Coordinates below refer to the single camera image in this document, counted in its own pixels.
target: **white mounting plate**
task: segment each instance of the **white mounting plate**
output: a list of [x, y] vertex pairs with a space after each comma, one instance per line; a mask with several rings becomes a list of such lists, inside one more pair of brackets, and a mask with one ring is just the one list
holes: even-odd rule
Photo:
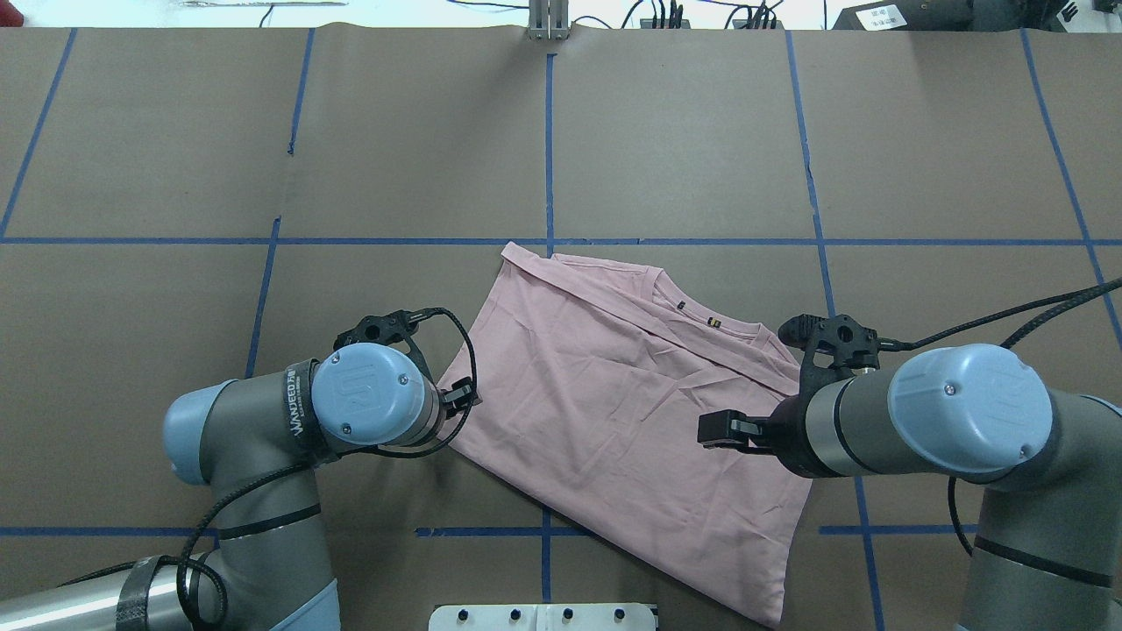
[[[565, 619], [565, 610], [572, 618]], [[429, 631], [657, 631], [656, 611], [640, 603], [444, 605], [432, 612]]]

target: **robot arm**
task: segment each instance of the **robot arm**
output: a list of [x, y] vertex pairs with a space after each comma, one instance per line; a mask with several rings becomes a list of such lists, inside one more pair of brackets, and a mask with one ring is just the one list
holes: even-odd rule
[[[444, 420], [470, 409], [477, 400], [475, 375], [452, 392], [439, 392], [413, 344], [417, 322], [438, 313], [448, 314], [423, 310], [366, 318], [339, 336], [323, 363], [309, 359], [279, 373], [228, 381], [172, 404], [164, 421], [172, 468], [188, 484], [211, 486], [219, 503], [209, 516], [221, 509], [221, 549], [201, 556], [220, 580], [181, 569], [178, 582], [190, 589], [177, 594], [178, 559], [165, 559], [173, 565], [144, 559], [108, 576], [0, 603], [0, 630], [339, 629], [312, 468], [358, 451], [429, 454], [434, 449], [383, 447], [429, 443]], [[407, 354], [386, 346], [397, 341], [408, 346]], [[246, 492], [247, 485], [257, 487]], [[219, 625], [208, 622], [218, 619]]]
[[[799, 395], [769, 418], [706, 414], [699, 442], [770, 452], [803, 477], [930, 472], [983, 484], [958, 629], [1122, 629], [1111, 588], [1122, 411], [1048, 390], [1012, 351], [990, 345], [854, 375], [876, 367], [875, 331], [845, 316], [811, 324]], [[835, 357], [829, 368], [812, 365], [815, 349]]]

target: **red object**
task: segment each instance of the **red object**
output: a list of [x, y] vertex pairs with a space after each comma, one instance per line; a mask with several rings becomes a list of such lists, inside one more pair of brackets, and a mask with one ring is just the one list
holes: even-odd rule
[[0, 0], [0, 26], [24, 26], [24, 13], [9, 0]]

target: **label sticker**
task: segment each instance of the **label sticker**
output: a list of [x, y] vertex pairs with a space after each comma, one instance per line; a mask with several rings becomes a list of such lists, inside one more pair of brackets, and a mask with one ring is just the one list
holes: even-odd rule
[[857, 11], [857, 19], [861, 20], [861, 26], [865, 27], [865, 30], [888, 30], [908, 26], [908, 20], [904, 19], [903, 13], [895, 4]]

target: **pink shirt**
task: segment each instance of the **pink shirt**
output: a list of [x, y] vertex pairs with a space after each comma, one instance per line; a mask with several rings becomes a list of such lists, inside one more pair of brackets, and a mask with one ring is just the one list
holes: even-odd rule
[[[503, 258], [471, 328], [482, 403], [452, 447], [674, 578], [779, 624], [810, 481], [772, 457], [703, 449], [697, 420], [769, 414], [798, 391], [791, 354], [657, 267], [543, 259], [515, 244]], [[468, 374], [461, 349], [441, 385]]]

